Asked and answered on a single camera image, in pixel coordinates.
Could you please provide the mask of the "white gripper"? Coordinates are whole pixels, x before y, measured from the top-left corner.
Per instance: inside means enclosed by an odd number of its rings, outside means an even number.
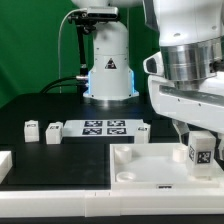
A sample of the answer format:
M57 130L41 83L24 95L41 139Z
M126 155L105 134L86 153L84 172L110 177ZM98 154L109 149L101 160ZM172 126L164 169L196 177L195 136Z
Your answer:
M221 74L203 81L198 91L178 91L171 81L154 75L148 77L148 87L155 112L173 119L182 144L188 142L188 124L217 132L218 159L224 161L224 77Z

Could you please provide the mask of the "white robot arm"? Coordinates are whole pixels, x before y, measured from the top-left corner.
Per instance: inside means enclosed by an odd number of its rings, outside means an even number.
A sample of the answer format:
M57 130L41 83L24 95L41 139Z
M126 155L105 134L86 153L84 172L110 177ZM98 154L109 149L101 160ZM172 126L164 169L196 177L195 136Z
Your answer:
M159 33L159 51L145 59L156 113L224 134L224 0L71 0L96 24L94 65L84 97L124 101L136 95L126 61L127 29L110 18L141 5Z

